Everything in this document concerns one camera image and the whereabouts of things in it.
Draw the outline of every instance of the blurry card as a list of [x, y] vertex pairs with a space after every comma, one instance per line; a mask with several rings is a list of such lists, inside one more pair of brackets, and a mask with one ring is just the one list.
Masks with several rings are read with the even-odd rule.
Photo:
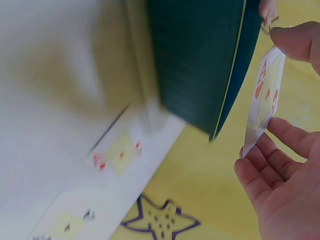
[[246, 126], [243, 157], [257, 143], [277, 111], [285, 58], [274, 46], [260, 62]]
[[39, 220], [29, 240], [84, 240], [90, 236], [104, 239], [97, 229], [108, 215], [102, 213], [104, 203], [97, 199], [99, 195], [100, 192], [86, 189], [62, 193]]
[[104, 155], [107, 164], [111, 165], [118, 174], [121, 174], [135, 158], [136, 150], [127, 131], [114, 141]]

